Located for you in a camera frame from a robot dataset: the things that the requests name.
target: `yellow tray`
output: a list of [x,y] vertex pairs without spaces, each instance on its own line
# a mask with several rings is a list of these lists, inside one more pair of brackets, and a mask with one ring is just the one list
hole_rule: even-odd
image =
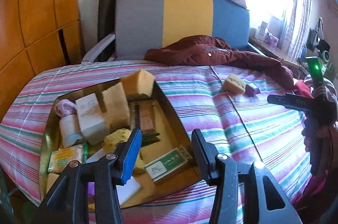
[[[48,177],[47,170],[50,155],[52,151],[57,151],[63,148],[59,127],[60,117],[58,117],[55,113],[56,104],[62,99],[68,99],[75,102],[75,100],[81,97],[95,93],[102,112],[105,112],[106,109],[103,103],[102,91],[110,88],[118,82],[119,79],[93,85],[67,93],[55,100],[47,120],[41,146],[39,165],[39,188],[41,200],[46,195]],[[141,153],[146,164],[179,145],[183,145],[186,149],[188,149],[188,146],[191,145],[190,139],[187,136],[180,119],[175,113],[175,110],[156,83],[154,83],[152,99],[156,101],[154,105],[154,116],[156,130],[160,133],[158,136],[160,141],[141,148]],[[102,143],[92,146],[89,149],[89,155],[94,154],[96,151],[101,149],[101,147]],[[187,168],[182,169],[182,171],[178,172],[175,176],[169,177],[159,185],[155,185],[147,173],[134,175],[134,177],[142,185],[142,188],[125,203],[123,203],[121,208],[129,208],[157,200],[187,188],[201,180],[196,162],[191,163]]]

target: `purple cube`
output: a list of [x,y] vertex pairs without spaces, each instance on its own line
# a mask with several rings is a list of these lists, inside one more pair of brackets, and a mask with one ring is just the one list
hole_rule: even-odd
[[261,91],[254,83],[250,83],[245,86],[245,93],[250,97],[254,97],[256,94],[261,93]]

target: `striped tablecloth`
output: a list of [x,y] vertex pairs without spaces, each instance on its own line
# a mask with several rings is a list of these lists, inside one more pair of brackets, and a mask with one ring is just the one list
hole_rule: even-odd
[[[264,74],[227,66],[166,67],[145,61],[116,61],[62,67],[43,72],[20,92],[0,124],[0,164],[22,192],[40,203],[38,166],[42,135],[58,96],[131,74],[151,72],[175,108],[187,134],[200,128],[219,152],[237,161],[263,160],[287,196],[294,200],[310,177],[303,137],[304,114],[268,104],[269,94],[285,92]],[[229,73],[254,82],[255,98],[229,96],[221,82]],[[239,185],[238,223],[244,186]],[[201,181],[155,202],[122,210],[125,223],[206,223],[215,187]],[[91,222],[95,216],[90,215]]]

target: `maroon jacket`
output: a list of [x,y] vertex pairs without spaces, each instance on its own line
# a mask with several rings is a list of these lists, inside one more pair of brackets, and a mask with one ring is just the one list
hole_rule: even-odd
[[205,35],[183,38],[164,48],[149,49],[144,59],[169,66],[224,65],[257,70],[270,76],[286,91],[293,90],[292,72],[281,62],[254,52],[231,49],[221,38]]

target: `silver bolt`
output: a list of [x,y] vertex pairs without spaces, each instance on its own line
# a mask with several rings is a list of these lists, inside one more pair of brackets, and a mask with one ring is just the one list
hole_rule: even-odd
[[220,159],[220,160],[226,160],[226,159],[228,159],[227,155],[224,154],[224,153],[217,154],[217,158]]
[[107,158],[108,160],[113,160],[113,159],[116,158],[116,155],[115,155],[114,153],[108,153],[108,154],[106,155],[106,158]]
[[262,161],[255,161],[253,164],[256,168],[264,168],[264,163]]
[[75,168],[75,167],[77,167],[78,164],[79,164],[78,161],[73,160],[73,161],[71,161],[71,162],[69,163],[69,166],[70,166],[71,168]]

